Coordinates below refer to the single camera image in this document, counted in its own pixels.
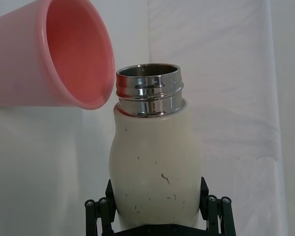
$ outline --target pink plastic cup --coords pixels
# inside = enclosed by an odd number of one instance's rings
[[[112,45],[89,0],[36,0],[0,17],[0,106],[94,110],[114,78]]]

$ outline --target white wall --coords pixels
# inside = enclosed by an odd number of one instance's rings
[[[272,21],[289,231],[295,236],[295,0],[273,0]]]
[[[0,0],[0,16],[32,0]],[[149,61],[146,0],[92,0],[116,69]],[[115,90],[96,111],[0,108],[0,236],[85,234],[87,199],[105,194]]]

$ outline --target bottle opening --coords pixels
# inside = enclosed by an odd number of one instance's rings
[[[170,74],[178,71],[178,67],[169,64],[143,64],[121,69],[117,74],[127,77],[149,77]]]

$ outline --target white bottle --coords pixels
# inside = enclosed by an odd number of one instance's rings
[[[192,226],[198,218],[200,154],[182,88],[175,65],[145,64],[117,72],[110,176],[124,229]]]

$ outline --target white bottle body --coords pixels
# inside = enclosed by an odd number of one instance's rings
[[[192,226],[198,218],[201,159],[187,104],[171,115],[135,118],[114,109],[110,176],[121,226]]]

